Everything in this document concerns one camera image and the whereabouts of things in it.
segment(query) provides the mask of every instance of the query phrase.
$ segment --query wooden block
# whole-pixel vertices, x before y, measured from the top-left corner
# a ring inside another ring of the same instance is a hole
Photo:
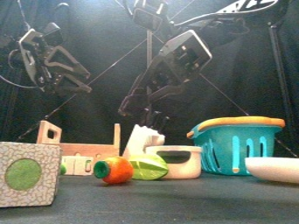
[[[62,148],[0,143],[0,207],[48,206],[58,190]]]
[[[94,157],[64,156],[62,162],[66,165],[66,175],[87,176],[92,174]]]
[[[60,143],[62,129],[47,121],[42,121],[38,144],[59,145],[63,149],[63,156],[94,157],[94,164],[106,158],[119,156],[120,147],[120,125],[115,124],[114,144],[86,144],[86,143]]]

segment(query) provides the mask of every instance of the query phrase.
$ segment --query teal basket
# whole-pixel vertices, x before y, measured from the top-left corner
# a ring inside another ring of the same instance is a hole
[[[221,125],[199,131],[193,128],[193,141],[202,147],[201,164],[206,172],[250,175],[247,157],[273,157],[279,126],[253,124]]]

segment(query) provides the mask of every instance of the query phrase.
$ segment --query black backdrop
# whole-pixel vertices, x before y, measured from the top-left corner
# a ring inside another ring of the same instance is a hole
[[[23,89],[0,82],[2,141],[34,143],[38,129],[22,134],[56,109],[50,121],[63,128],[62,141],[67,143],[111,144],[114,124],[122,126],[122,150],[126,148],[137,121],[118,114],[137,76],[146,70],[146,30],[130,20],[122,4],[111,0],[63,1],[70,8],[55,10],[62,1],[22,1],[26,20],[38,31],[48,22],[62,28],[63,46],[91,72],[92,92],[72,95],[48,95],[38,89]],[[170,1],[170,18],[175,22],[222,9],[233,0]],[[293,103],[294,127],[285,128],[278,138],[295,153],[298,142],[298,21],[299,3],[289,8],[279,38],[283,49],[287,93]],[[2,35],[20,37],[23,20],[16,1],[0,1]],[[154,54],[163,46],[154,37]],[[253,116],[287,118],[282,88],[277,74],[267,28],[258,28],[233,42],[213,49],[214,59],[202,71],[213,85],[199,77],[187,84],[183,95],[163,100],[154,108],[171,117],[165,129],[166,144],[193,144],[186,133],[202,121],[222,116]],[[2,75],[15,83],[31,86],[26,73],[2,64]],[[278,156],[291,157],[279,145]]]

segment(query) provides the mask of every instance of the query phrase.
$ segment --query black table surface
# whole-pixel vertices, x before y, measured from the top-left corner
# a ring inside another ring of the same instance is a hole
[[[62,176],[51,206],[0,208],[0,223],[299,223],[299,185],[202,173],[197,179]]]

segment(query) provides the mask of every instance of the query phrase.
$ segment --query green lime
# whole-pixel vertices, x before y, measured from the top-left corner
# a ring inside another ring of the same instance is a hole
[[[133,179],[154,180],[169,173],[167,163],[157,154],[134,155],[128,161],[135,169]]]

